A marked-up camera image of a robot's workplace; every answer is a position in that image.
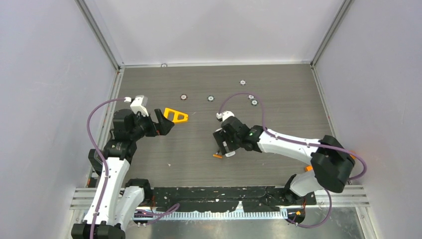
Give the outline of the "white remote control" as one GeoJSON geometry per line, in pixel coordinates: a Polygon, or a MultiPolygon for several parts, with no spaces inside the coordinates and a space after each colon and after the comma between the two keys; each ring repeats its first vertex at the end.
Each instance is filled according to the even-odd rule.
{"type": "Polygon", "coordinates": [[[231,151],[225,154],[225,157],[232,157],[235,155],[235,151],[231,151]]]}

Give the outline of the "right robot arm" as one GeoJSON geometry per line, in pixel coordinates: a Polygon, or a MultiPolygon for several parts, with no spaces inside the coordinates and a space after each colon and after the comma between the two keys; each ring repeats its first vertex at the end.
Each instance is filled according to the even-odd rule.
{"type": "Polygon", "coordinates": [[[261,125],[248,127],[232,112],[216,115],[221,126],[214,139],[221,155],[231,157],[236,150],[273,153],[299,160],[312,169],[292,175],[281,190],[281,199],[288,205],[297,204],[307,194],[326,189],[341,193],[349,180],[355,160],[336,138],[304,139],[275,132],[261,125]]]}

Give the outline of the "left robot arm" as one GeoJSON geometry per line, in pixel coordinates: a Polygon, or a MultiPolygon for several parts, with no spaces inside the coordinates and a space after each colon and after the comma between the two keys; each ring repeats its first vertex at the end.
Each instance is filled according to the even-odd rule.
{"type": "Polygon", "coordinates": [[[154,112],[157,122],[130,109],[114,113],[110,139],[101,150],[101,156],[105,159],[101,179],[82,222],[73,224],[72,238],[124,239],[125,229],[136,208],[152,202],[152,189],[147,179],[123,181],[137,150],[137,141],[143,137],[167,135],[174,126],[160,109],[154,112]]]}

